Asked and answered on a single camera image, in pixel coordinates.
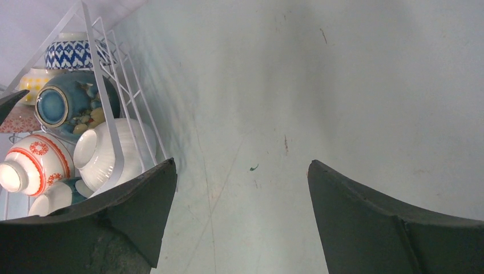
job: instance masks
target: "scuff mark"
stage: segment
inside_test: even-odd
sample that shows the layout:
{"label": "scuff mark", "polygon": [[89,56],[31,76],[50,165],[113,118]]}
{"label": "scuff mark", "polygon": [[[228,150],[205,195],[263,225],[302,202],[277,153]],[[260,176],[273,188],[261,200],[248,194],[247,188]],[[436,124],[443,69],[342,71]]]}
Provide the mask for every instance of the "scuff mark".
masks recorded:
{"label": "scuff mark", "polygon": [[324,42],[326,43],[326,45],[328,44],[328,40],[326,40],[326,35],[324,35],[324,31],[322,30],[322,28],[319,29],[322,33],[322,36],[324,37]]}
{"label": "scuff mark", "polygon": [[422,169],[413,171],[413,175],[422,175],[422,174],[430,174],[430,173],[431,173],[430,170],[422,170]]}
{"label": "scuff mark", "polygon": [[[203,230],[201,231],[200,237],[198,238],[197,243],[196,243],[196,245],[195,245],[195,248],[193,249],[192,254],[190,255],[190,258],[188,259],[188,263],[186,264],[186,266],[185,266],[185,269],[184,269],[183,273],[187,273],[187,271],[188,271],[188,267],[189,267],[189,266],[190,266],[190,264],[192,263],[193,258],[195,257],[196,251],[197,251],[197,250],[198,250],[198,248],[200,247],[201,240],[202,240],[202,238],[203,238],[203,235],[205,234],[205,231],[207,230],[208,225],[209,225],[209,224],[212,224],[212,222],[211,222],[211,221],[212,221],[212,214],[213,214],[213,212],[215,211],[215,208],[217,207],[217,205],[218,205],[218,203],[219,203],[220,196],[222,195],[222,193],[223,193],[223,191],[224,191],[224,189],[225,189],[225,186],[227,185],[227,182],[228,182],[228,179],[229,179],[229,177],[230,177],[230,174],[232,173],[232,168],[233,168],[233,165],[235,164],[235,161],[237,160],[237,157],[238,157],[238,155],[239,155],[240,148],[242,147],[242,144],[244,143],[245,138],[247,137],[247,135],[249,135],[249,134],[250,134],[252,131],[253,131],[253,129],[252,129],[252,130],[251,130],[249,133],[247,133],[247,134],[244,136],[244,138],[242,138],[242,141],[240,142],[240,145],[239,145],[239,147],[238,147],[238,149],[237,149],[237,152],[235,153],[235,157],[233,158],[232,165],[230,166],[230,169],[229,169],[229,171],[228,171],[228,173],[227,173],[227,177],[226,177],[225,182],[224,182],[224,184],[223,184],[223,186],[222,186],[222,190],[220,191],[219,196],[217,197],[217,199],[215,200],[215,203],[213,204],[213,209],[212,209],[212,210],[210,210],[210,213],[209,213],[209,219],[208,219],[208,220],[205,222],[205,226],[203,227]],[[214,245],[213,245],[213,246],[214,246],[213,251],[215,252],[215,241],[212,241],[212,242],[214,243]],[[216,267],[215,255],[214,255],[214,257],[213,257],[213,258],[214,258],[214,265],[215,265],[215,267]]]}
{"label": "scuff mark", "polygon": [[203,224],[202,222],[200,222],[200,220],[198,219],[198,217],[190,210],[190,206],[188,206],[188,211],[193,216],[193,219],[194,220],[197,220],[200,224]]}
{"label": "scuff mark", "polygon": [[289,147],[287,145],[287,138],[285,134],[284,134],[284,145],[286,146],[286,156],[287,156],[287,154],[289,153]]}
{"label": "scuff mark", "polygon": [[[197,127],[197,124],[196,124],[196,120],[195,120],[195,115],[193,115],[193,121],[195,123],[195,130],[196,130],[196,133],[197,133],[197,140],[198,140],[198,146],[200,148],[200,152],[201,152],[201,158],[203,160],[203,168],[205,170],[205,183],[206,183],[206,186],[207,186],[207,198],[208,198],[208,208],[212,208],[212,204],[211,204],[211,200],[210,200],[210,191],[209,191],[209,187],[208,187],[208,176],[207,176],[207,166],[205,165],[205,156],[203,154],[203,150],[201,149],[201,143],[200,143],[200,136],[199,136],[199,133],[198,133],[198,127]],[[193,212],[189,209],[190,213],[198,220],[198,222],[201,224],[200,220],[195,216],[195,214],[193,214]],[[217,262],[215,260],[216,256],[216,251],[215,251],[215,235],[213,233],[213,220],[212,220],[212,214],[210,214],[210,226],[212,228],[212,244],[213,244],[213,264],[214,264],[214,267],[215,267],[215,273],[217,273]]]}
{"label": "scuff mark", "polygon": [[254,170],[256,170],[256,169],[257,169],[257,167],[259,167],[259,164],[257,164],[257,166],[256,166],[256,167],[251,167],[250,171],[254,171]]}

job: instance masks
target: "dish rack divider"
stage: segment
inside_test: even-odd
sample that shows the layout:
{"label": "dish rack divider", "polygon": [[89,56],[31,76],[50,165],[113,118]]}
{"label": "dish rack divider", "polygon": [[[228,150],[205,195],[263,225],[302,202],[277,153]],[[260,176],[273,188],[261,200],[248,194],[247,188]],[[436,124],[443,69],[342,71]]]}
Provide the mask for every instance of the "dish rack divider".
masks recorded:
{"label": "dish rack divider", "polygon": [[[135,134],[131,127],[130,118],[136,119],[140,122],[143,122],[144,124],[151,126],[156,136],[155,138],[157,142],[156,145],[158,146],[159,149],[161,149],[163,160],[167,159],[166,150],[164,148],[162,139],[160,137],[155,121],[151,114],[150,107],[146,100],[144,91],[141,87],[140,78],[136,73],[136,70],[134,69],[134,64],[131,59],[130,53],[127,52],[126,50],[121,49],[123,45],[118,43],[114,30],[109,30],[108,32],[106,32],[104,29],[103,19],[101,17],[98,17],[94,22],[92,22],[87,5],[83,1],[79,1],[75,3],[71,7],[71,9],[69,9],[69,11],[66,13],[66,15],[64,15],[64,17],[59,21],[59,23],[53,29],[53,31],[47,36],[47,38],[41,44],[39,49],[35,52],[32,58],[26,63],[25,67],[19,72],[19,74],[14,78],[14,80],[10,83],[10,85],[5,89],[5,91],[3,92],[3,96],[7,96],[13,92],[16,92],[15,88],[19,84],[21,78],[29,71],[31,67],[35,66],[35,64],[37,63],[37,61],[39,61],[40,58],[43,58],[44,52],[47,49],[47,47],[55,41],[57,36],[62,32],[62,30],[74,17],[81,19],[86,25],[87,39],[88,39],[89,45],[91,46],[91,61],[93,64],[92,71],[94,72],[94,75],[96,77],[99,96],[101,99],[101,103],[103,105],[104,116],[106,118],[107,128],[112,140],[112,146],[115,154],[115,163],[114,163],[110,178],[100,187],[100,189],[94,192],[94,194],[91,196],[93,197],[114,187],[116,182],[120,178],[124,167],[124,156],[121,149],[121,143],[120,143],[118,131],[115,126],[114,116],[112,114],[112,109],[109,103],[106,87],[104,85],[103,74],[106,78],[108,78],[108,80],[115,83],[115,86],[117,88],[117,92],[119,95],[119,99],[121,102],[122,116],[128,118],[128,127],[131,131],[131,137],[133,138],[138,154],[141,155],[139,142],[145,142],[146,144],[148,144],[148,138],[143,126],[142,126],[142,133],[144,137],[143,140],[139,140],[135,137]],[[104,42],[106,45],[107,52],[106,50],[102,49],[96,43],[96,41]],[[104,60],[110,61],[110,62],[106,62],[109,65],[105,65],[100,62],[100,57],[94,51],[94,49],[97,52],[104,55],[103,56]],[[131,78],[134,77],[134,82],[136,82],[137,88],[132,87],[132,85],[130,84],[129,77]],[[144,107],[144,109],[146,110],[148,114],[148,119],[146,120],[149,120],[149,121],[144,121],[142,119],[139,113],[139,107],[138,107],[139,104],[141,104],[142,107]],[[135,114],[134,117],[132,117],[132,114],[130,114],[130,108]],[[47,132],[45,127],[42,126],[41,128],[42,128],[42,131]],[[56,136],[56,137],[61,139],[63,142],[70,143],[68,140],[60,138],[59,136]],[[16,142],[17,139],[18,138],[15,138],[15,137],[10,138],[12,143]],[[148,146],[148,150],[150,152],[150,156],[151,156],[151,160],[153,161],[153,164],[157,165],[159,161],[157,161],[156,159],[156,147]],[[140,159],[140,162],[143,168],[143,172],[145,172],[146,171],[145,164],[141,159]],[[32,202],[31,197],[29,197],[27,200],[29,204],[29,206],[27,207],[27,213],[28,213],[28,210],[30,210],[30,206]],[[9,209],[9,192],[6,191],[5,211],[3,213],[4,220],[7,220],[8,218],[8,209]]]}

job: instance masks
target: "red floral pattern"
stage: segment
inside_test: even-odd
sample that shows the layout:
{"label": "red floral pattern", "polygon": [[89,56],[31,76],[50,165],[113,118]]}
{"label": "red floral pattern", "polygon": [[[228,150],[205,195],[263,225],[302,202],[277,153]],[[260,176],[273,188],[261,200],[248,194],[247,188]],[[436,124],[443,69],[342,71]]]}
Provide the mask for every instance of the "red floral pattern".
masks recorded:
{"label": "red floral pattern", "polygon": [[30,137],[33,137],[33,138],[37,138],[39,140],[43,140],[45,142],[47,142],[47,144],[50,145],[50,147],[52,148],[53,152],[57,155],[57,157],[59,158],[60,162],[62,163],[62,169],[64,170],[64,174],[67,175],[66,178],[70,178],[71,177],[71,169],[69,168],[69,164],[67,162],[67,159],[66,159],[66,156],[64,155],[64,153],[62,152],[62,150],[54,143],[52,142],[51,139],[43,136],[43,135],[40,135],[40,134],[31,134],[29,135]]}
{"label": "red floral pattern", "polygon": [[58,180],[62,179],[62,175],[60,173],[54,173],[49,176],[47,180],[47,184],[51,186],[54,183],[54,180],[57,182]]}
{"label": "red floral pattern", "polygon": [[35,141],[30,144],[30,152],[36,155],[45,155],[49,151],[49,147],[46,143]]}
{"label": "red floral pattern", "polygon": [[0,133],[22,133],[41,130],[33,106],[15,106],[0,126]]}

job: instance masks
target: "pink patterned cloth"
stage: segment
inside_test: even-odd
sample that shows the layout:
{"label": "pink patterned cloth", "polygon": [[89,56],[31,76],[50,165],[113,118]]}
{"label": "pink patterned cloth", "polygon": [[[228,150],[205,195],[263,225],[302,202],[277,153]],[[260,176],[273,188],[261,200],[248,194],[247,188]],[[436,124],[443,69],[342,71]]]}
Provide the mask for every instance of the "pink patterned cloth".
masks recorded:
{"label": "pink patterned cloth", "polygon": [[34,111],[34,106],[15,106],[0,126],[0,133],[22,133],[40,130],[41,124],[35,118]]}

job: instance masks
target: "bowl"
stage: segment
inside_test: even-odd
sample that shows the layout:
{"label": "bowl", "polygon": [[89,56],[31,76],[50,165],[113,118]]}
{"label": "bowl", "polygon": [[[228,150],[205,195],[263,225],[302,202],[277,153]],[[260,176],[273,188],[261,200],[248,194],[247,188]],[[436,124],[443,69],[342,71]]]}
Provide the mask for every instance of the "bowl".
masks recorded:
{"label": "bowl", "polygon": [[80,177],[60,180],[35,199],[29,216],[46,216],[58,209],[80,203],[92,194]]}
{"label": "bowl", "polygon": [[[124,169],[116,185],[127,182],[143,172],[141,161],[146,170],[154,166],[148,147],[152,147],[156,153],[155,134],[145,124],[130,119],[131,128],[138,140],[138,153],[128,125],[128,119],[115,119],[119,140],[124,156]],[[148,142],[143,137],[143,126]],[[114,150],[107,124],[104,122],[98,127],[87,130],[80,137],[74,150],[74,166],[92,191],[98,190],[112,174],[115,163]]]}
{"label": "bowl", "polygon": [[[110,57],[104,42],[96,40],[100,64],[110,65]],[[57,39],[46,49],[46,69],[86,69],[92,67],[91,48],[87,33],[60,33]]]}
{"label": "bowl", "polygon": [[[113,116],[118,118],[118,93],[107,78],[103,80]],[[53,77],[37,95],[35,115],[50,133],[69,142],[76,142],[86,130],[104,122],[94,72],[71,71]]]}
{"label": "bowl", "polygon": [[38,196],[56,181],[75,174],[73,146],[50,134],[31,134],[14,144],[0,163],[0,185],[10,192]]}
{"label": "bowl", "polygon": [[43,67],[33,67],[25,74],[18,84],[18,90],[29,90],[19,103],[35,105],[37,94],[42,87],[54,76],[68,72],[68,70],[48,70]]}

